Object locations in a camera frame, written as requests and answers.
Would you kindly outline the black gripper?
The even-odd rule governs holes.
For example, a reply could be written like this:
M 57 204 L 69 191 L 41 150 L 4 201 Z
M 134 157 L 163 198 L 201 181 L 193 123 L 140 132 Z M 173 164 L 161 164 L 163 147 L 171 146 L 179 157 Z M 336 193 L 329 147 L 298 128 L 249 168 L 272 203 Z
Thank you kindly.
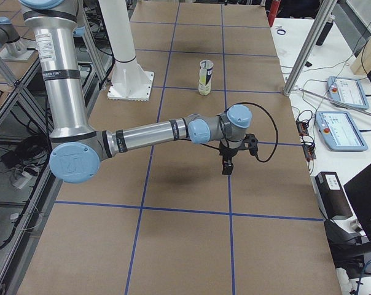
M 245 134 L 241 141 L 221 140 L 219 143 L 219 155 L 222 156 L 222 174 L 231 175 L 234 169 L 232 158 L 238 151 L 249 151 L 251 156 L 257 157 L 258 139 L 252 133 Z

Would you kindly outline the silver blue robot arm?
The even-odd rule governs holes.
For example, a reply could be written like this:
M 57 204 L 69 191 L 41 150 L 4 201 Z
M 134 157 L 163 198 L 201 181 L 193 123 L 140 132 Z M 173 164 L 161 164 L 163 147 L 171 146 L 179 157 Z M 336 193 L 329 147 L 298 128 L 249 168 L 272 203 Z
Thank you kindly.
M 57 178 L 82 183 L 96 175 L 102 161 L 118 153 L 178 140 L 218 141 L 225 175 L 233 171 L 238 151 L 257 155 L 257 139 L 247 133 L 252 114 L 241 104 L 214 117 L 192 114 L 114 133 L 95 130 L 88 123 L 74 45 L 82 6 L 80 1 L 21 2 L 24 21 L 34 31 L 49 98 L 54 123 L 49 166 Z

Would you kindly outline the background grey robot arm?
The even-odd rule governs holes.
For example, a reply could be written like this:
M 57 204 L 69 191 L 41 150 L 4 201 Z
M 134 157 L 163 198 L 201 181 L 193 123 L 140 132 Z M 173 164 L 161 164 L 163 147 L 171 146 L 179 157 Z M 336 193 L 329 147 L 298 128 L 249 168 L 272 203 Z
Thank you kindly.
M 4 61 L 27 62 L 35 49 L 35 41 L 22 39 L 12 22 L 0 17 L 0 57 Z

